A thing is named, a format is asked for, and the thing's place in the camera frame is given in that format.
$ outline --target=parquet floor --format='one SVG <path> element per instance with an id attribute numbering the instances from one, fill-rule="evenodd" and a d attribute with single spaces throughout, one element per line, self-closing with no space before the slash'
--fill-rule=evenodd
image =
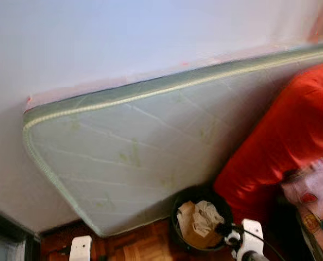
<path id="1" fill-rule="evenodd" d="M 172 242 L 169 235 L 169 221 L 160 220 L 133 231 L 102 239 L 84 224 L 61 228 L 41 239 L 42 261 L 65 261 L 68 255 L 60 255 L 56 250 L 71 246 L 72 239 L 81 235 L 91 235 L 91 261 L 124 260 L 220 260 L 232 261 L 230 250 L 224 248 L 215 253 L 193 256 Z"/>

